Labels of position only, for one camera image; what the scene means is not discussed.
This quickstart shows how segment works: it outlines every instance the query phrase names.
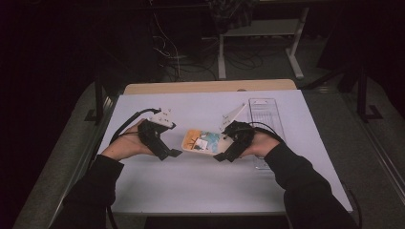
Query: black sleeve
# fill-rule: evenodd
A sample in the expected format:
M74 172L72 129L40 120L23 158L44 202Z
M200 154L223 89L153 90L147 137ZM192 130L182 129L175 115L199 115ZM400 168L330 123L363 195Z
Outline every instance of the black sleeve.
M116 199L116 182L123 164L97 156L92 168L63 200L51 228L105 228L106 207Z
M330 184L302 156L285 143L265 157L277 183L286 190L284 202L296 228L357 228L352 217L331 192Z

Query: desk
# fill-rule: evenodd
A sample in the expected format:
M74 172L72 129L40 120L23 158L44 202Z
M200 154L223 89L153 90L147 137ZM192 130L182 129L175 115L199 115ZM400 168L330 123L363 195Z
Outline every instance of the desk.
M263 90L264 83L280 81L257 81ZM101 142L104 149L114 131L137 111L146 108L170 108L177 127L161 135L169 148L180 149L181 141L190 128L217 131L226 114L251 97L275 98L284 127L288 146L298 155L309 159L315 170L324 176L333 194L351 211L352 207L330 162L329 156L316 130L301 91L295 87L281 91L221 92L229 88L247 90L252 81L201 82L190 85L210 85L212 93L182 91L174 93L184 83L161 84L166 91L159 94L132 94L132 89L159 87L159 84L131 85L117 102L110 124ZM240 114L241 121L245 115ZM257 170L253 156L218 162L211 156L184 152L177 158L159 161L153 156L134 156L123 160L125 167L117 181L116 213L136 215L280 215L285 213L284 190L267 170Z

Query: dark background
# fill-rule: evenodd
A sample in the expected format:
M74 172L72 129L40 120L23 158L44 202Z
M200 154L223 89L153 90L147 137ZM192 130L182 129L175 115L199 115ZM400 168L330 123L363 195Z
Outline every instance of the dark background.
M148 13L94 13L78 10L75 1L0 4L0 228L11 228L76 101L95 76L101 77L108 94L119 94L128 83L159 82L161 72L151 52ZM131 4L144 6L141 1ZM84 5L100 6L102 1ZM271 17L297 12L280 9ZM403 116L404 11L399 1L345 8L318 5L305 27L310 37L327 37L334 29L320 67L333 70L348 60L360 60ZM168 18L164 27L173 36L181 26L183 31L194 28L182 42L185 52L198 52L201 35L215 34L209 13L161 16ZM263 16L259 10L255 14Z

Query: person's left hand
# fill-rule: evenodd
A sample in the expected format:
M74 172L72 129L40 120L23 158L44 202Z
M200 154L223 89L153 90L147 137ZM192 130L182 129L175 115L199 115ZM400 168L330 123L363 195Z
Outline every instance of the person's left hand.
M152 151L150 151L149 148L146 147L138 137L138 125L140 125L143 120L144 119L140 120L134 126L128 128L124 132L124 135L117 138L101 154L117 161L135 155L153 156L154 154Z

